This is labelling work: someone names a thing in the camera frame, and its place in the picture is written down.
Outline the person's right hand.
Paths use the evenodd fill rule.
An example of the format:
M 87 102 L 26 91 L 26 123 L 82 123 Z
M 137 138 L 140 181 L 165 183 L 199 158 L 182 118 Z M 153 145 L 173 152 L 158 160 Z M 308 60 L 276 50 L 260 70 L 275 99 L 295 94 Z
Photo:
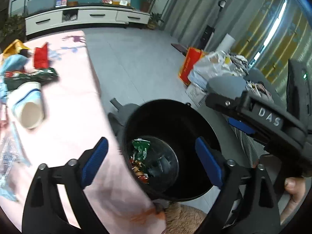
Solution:
M 285 191 L 290 194 L 289 202 L 280 215 L 280 222 L 283 224 L 286 219 L 295 211 L 302 201 L 305 191 L 306 182 L 304 178 L 289 177 L 285 179 Z

